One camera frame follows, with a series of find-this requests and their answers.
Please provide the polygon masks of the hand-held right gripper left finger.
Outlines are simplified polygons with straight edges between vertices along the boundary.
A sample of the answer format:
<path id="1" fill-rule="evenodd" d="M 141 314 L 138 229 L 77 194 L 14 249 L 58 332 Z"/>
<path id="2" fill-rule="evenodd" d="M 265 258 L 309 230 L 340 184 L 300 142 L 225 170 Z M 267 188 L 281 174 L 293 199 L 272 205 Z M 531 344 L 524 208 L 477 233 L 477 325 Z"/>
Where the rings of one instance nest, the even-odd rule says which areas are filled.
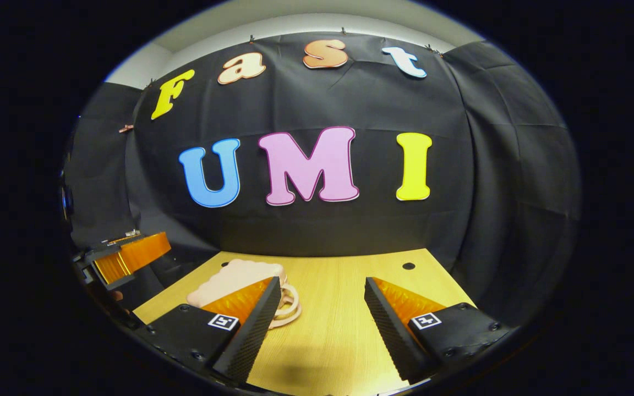
<path id="1" fill-rule="evenodd" d="M 204 378 L 244 385 L 282 299 L 279 277 L 210 304 L 178 304 L 135 335 L 161 356 Z"/>

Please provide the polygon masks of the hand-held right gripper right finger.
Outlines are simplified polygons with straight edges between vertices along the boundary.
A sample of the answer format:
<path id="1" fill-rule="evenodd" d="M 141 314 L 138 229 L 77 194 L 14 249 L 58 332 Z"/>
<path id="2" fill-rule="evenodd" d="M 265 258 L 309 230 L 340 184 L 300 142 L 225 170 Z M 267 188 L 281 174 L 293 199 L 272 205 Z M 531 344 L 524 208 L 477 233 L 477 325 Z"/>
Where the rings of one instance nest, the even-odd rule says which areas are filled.
<path id="1" fill-rule="evenodd" d="M 444 306 L 377 277 L 365 279 L 364 300 L 398 376 L 407 382 L 461 371 L 510 333 L 472 304 Z"/>

